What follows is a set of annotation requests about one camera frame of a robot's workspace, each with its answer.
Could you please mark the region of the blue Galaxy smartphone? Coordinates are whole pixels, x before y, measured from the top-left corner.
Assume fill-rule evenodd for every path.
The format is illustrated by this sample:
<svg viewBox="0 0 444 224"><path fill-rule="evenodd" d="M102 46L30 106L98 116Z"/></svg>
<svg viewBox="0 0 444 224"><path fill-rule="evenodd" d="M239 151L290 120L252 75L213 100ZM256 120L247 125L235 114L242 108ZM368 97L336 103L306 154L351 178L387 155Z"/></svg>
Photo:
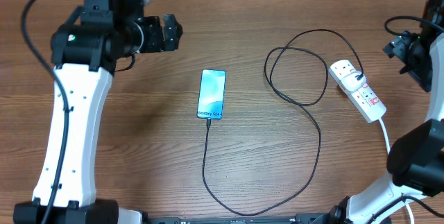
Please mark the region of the blue Galaxy smartphone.
<svg viewBox="0 0 444 224"><path fill-rule="evenodd" d="M226 72L204 69L201 73L197 117L222 119Z"/></svg>

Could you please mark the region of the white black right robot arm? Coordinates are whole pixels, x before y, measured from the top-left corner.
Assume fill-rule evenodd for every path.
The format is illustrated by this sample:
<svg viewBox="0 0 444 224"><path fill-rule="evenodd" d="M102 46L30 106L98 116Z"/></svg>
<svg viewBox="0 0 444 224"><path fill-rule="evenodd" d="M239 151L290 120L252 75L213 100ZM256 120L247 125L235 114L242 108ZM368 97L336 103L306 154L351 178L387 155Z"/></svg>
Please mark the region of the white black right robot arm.
<svg viewBox="0 0 444 224"><path fill-rule="evenodd" d="M316 223L390 223L391 214L411 202L443 217L423 202L443 192L443 0L426 0L417 21L420 33L394 33L383 50L404 63L401 74L409 74L430 94L425 121L395 141L380 178Z"/></svg>

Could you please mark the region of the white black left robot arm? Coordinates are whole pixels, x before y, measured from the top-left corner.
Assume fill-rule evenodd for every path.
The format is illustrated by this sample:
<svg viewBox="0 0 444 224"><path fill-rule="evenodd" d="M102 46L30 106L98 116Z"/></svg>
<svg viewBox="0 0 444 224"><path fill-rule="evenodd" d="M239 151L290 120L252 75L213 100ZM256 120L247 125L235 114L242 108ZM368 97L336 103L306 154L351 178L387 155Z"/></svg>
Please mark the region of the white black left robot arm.
<svg viewBox="0 0 444 224"><path fill-rule="evenodd" d="M48 146L30 201L15 223L147 223L148 215L96 196L95 157L103 106L120 58L175 51L172 14L144 15L150 0L83 0L51 37L44 63L54 81Z"/></svg>

